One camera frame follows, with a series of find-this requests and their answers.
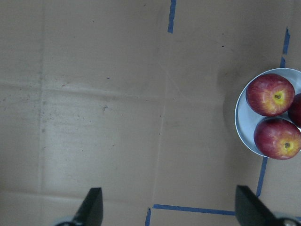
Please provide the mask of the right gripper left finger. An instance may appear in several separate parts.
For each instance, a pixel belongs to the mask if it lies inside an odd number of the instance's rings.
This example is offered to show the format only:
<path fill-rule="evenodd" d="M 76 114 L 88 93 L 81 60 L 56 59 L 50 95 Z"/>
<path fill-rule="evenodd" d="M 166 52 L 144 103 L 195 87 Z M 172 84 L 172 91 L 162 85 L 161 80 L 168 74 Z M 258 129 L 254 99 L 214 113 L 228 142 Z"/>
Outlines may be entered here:
<path fill-rule="evenodd" d="M 102 188 L 91 188 L 71 220 L 57 223 L 57 226 L 100 226 L 103 221 Z"/>

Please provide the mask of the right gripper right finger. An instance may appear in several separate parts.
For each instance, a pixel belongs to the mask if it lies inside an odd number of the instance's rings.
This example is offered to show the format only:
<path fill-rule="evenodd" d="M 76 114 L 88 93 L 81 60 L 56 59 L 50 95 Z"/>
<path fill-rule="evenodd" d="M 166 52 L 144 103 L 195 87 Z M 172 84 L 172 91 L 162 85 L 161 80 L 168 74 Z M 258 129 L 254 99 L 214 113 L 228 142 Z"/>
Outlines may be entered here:
<path fill-rule="evenodd" d="M 236 187 L 235 216 L 241 226 L 299 226 L 297 218 L 271 212 L 247 186 Z"/>

